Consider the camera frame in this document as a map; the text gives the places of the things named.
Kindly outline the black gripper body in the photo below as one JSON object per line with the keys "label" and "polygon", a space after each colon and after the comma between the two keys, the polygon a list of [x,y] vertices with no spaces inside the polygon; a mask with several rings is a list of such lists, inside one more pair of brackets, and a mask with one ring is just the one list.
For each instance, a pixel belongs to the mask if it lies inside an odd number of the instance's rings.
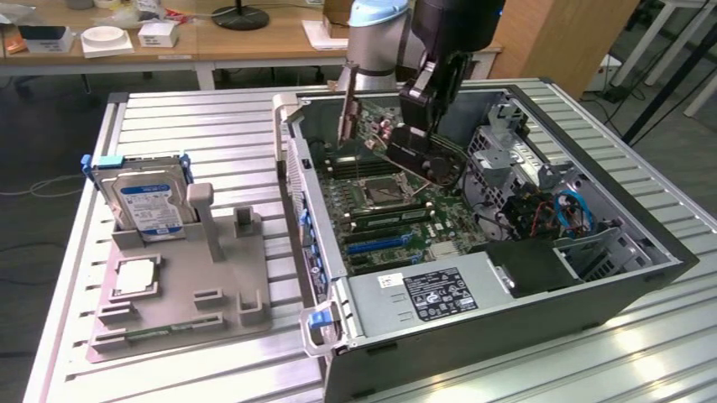
{"label": "black gripper body", "polygon": [[485,49],[498,28],[503,0],[417,1],[411,31],[427,54],[454,54]]}

